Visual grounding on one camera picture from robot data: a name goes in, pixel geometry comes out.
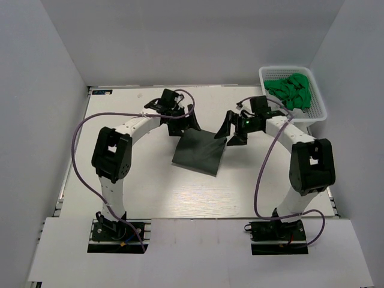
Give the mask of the dark grey t-shirt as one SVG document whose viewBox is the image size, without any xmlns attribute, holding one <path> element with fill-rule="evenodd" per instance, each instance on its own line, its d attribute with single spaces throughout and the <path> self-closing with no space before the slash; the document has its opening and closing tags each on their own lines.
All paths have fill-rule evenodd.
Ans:
<svg viewBox="0 0 384 288">
<path fill-rule="evenodd" d="M 216 176 L 227 138 L 216 139 L 210 131 L 188 129 L 180 138 L 172 163 L 185 169 Z"/>
</svg>

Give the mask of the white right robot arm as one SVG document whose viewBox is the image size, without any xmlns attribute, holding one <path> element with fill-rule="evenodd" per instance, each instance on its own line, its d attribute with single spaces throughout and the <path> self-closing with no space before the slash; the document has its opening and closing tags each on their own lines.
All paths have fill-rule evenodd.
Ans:
<svg viewBox="0 0 384 288">
<path fill-rule="evenodd" d="M 293 231 L 292 222 L 307 214 L 307 206 L 336 180 L 332 145 L 328 139 L 316 139 L 293 124 L 293 115 L 286 109 L 272 110 L 271 99 L 253 96 L 247 99 L 251 110 L 238 102 L 239 113 L 227 111 L 215 138 L 230 137 L 228 146 L 246 145 L 248 134 L 262 131 L 273 137 L 290 152 L 290 188 L 284 200 L 269 217 L 271 233 L 285 239 Z"/>
</svg>

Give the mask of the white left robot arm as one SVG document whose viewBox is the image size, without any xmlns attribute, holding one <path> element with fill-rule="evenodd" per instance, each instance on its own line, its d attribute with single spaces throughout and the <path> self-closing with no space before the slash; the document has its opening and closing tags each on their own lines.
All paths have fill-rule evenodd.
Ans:
<svg viewBox="0 0 384 288">
<path fill-rule="evenodd" d="M 123 181 L 131 169 L 134 144 L 163 124 L 171 137 L 181 137 L 191 128 L 201 130 L 194 113 L 195 102 L 187 107 L 181 104 L 189 94 L 183 89 L 164 89 L 161 97 L 144 105 L 138 115 L 117 127 L 100 130 L 91 159 L 104 199 L 97 220 L 106 226 L 106 232 L 113 239 L 121 239 L 127 232 L 127 225 L 120 220 L 127 219 L 122 201 Z"/>
</svg>

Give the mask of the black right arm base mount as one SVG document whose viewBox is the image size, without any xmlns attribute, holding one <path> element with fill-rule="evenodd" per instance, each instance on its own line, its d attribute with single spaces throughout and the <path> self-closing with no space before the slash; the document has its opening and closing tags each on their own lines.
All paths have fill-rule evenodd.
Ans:
<svg viewBox="0 0 384 288">
<path fill-rule="evenodd" d="M 281 256 L 308 254 L 307 238 L 301 220 L 253 221 L 244 226 L 250 234 L 253 256 Z"/>
</svg>

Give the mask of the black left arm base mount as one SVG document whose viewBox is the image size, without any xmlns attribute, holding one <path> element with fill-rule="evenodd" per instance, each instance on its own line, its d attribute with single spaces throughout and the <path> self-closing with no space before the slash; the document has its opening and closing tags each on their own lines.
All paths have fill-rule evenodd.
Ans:
<svg viewBox="0 0 384 288">
<path fill-rule="evenodd" d="M 149 220 L 134 220 L 131 222 L 139 233 L 143 246 L 148 248 L 151 237 L 151 222 Z M 93 220 L 88 241 L 88 254 L 143 254 L 142 245 L 133 231 L 128 226 L 122 233 L 113 235 L 97 220 Z"/>
</svg>

